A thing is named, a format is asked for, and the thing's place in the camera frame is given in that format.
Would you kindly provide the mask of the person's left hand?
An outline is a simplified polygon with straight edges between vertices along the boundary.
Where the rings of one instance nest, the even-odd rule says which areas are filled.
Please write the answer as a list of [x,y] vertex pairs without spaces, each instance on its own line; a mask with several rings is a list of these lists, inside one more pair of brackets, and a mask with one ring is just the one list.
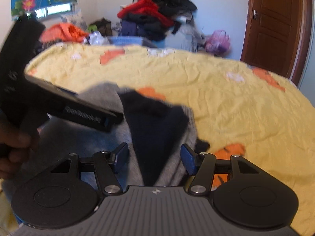
[[13,178],[21,166],[29,160],[31,151],[38,149],[40,134],[32,135],[12,127],[7,120],[1,118],[1,144],[10,147],[7,158],[1,158],[1,179]]

